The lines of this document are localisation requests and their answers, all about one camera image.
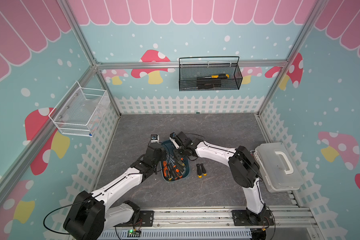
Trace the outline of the teal plastic storage box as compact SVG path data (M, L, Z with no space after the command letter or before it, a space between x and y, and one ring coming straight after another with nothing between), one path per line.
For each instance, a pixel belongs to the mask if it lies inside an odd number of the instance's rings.
M175 147L173 146L170 140L164 141L162 145L167 151L167 159L165 161L167 162L167 167L170 172L170 179L167 181L164 178L163 170L162 170L162 176L164 180L170 183L185 179L191 171L189 166L189 160L187 158L178 160L174 156L173 150ZM163 162L160 163L160 167L163 169Z

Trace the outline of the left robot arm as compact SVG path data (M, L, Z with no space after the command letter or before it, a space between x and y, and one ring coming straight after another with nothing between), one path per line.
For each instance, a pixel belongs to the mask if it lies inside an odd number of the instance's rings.
M119 224L135 223L140 208L126 201L111 210L111 206L129 190L138 186L154 172L167 151L160 143L149 143L146 153L131 164L118 178L91 193L80 192L63 224L64 230L77 240L96 240L103 231Z

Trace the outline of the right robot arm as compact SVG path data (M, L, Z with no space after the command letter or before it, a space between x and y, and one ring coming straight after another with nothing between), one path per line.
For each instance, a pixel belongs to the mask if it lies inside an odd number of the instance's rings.
M252 225L257 225L263 220L267 205L262 199L259 187L259 181L262 179L260 166L247 148L225 148L201 139L191 140L183 132L171 133L170 141L175 147L176 158L206 158L228 166L234 181L243 188L247 200L245 219Z

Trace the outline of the yellow black screwdriver in basket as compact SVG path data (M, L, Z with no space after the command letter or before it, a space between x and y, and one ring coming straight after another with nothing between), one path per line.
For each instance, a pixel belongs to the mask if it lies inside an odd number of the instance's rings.
M230 76L228 74L219 74L219 75L212 75L206 77L197 77L197 80L202 79L228 79Z

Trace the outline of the black tool in basket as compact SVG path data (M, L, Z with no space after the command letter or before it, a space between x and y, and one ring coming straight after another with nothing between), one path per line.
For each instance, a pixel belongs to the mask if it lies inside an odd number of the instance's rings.
M198 90L208 90L213 88L220 88L222 81L220 79L197 79Z

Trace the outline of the green lit circuit board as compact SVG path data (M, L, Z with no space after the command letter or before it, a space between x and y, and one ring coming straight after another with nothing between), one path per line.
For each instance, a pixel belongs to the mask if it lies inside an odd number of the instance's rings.
M142 231L139 230L129 230L128 231L128 238L140 238L142 234Z

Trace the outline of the translucent plastic toolbox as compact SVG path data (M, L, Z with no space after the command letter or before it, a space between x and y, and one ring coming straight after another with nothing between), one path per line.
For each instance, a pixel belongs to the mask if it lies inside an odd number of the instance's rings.
M298 190L304 183L295 161L282 143L261 144L254 157L270 193Z

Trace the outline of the orange handled screwdriver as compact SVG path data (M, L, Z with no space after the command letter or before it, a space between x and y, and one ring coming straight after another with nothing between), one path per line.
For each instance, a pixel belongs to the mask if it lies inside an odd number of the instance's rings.
M164 175L165 180L168 181L170 179L170 172L169 172L169 169L167 167L167 162L166 161L163 161L163 175Z

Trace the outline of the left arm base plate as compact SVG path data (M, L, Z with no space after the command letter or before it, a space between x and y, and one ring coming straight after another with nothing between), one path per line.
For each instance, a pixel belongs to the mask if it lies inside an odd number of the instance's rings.
M131 220L126 223L118 224L116 227L152 227L154 211L139 211L134 213Z

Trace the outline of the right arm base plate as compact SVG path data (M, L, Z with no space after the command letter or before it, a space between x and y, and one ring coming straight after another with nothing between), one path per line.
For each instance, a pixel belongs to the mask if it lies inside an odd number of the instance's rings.
M275 218L269 210L258 215L248 210L232 210L231 213L235 226L268 227L275 225Z

